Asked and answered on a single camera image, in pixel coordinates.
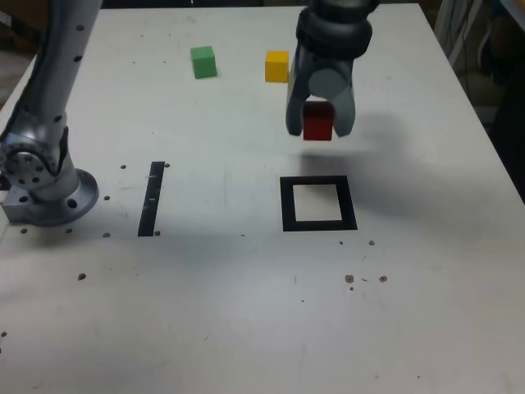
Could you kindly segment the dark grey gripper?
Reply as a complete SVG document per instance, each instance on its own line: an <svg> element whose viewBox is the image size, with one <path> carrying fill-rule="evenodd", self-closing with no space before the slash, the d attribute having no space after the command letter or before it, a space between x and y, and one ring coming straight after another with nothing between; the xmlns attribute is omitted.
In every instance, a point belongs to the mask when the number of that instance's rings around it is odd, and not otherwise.
<svg viewBox="0 0 525 394"><path fill-rule="evenodd" d="M331 104L334 109L333 128L339 137L351 133L356 117L353 69L354 59L327 59L310 53L303 46L296 48L289 73L285 110L285 124L290 135L302 134L303 106L310 94Z"/></svg>

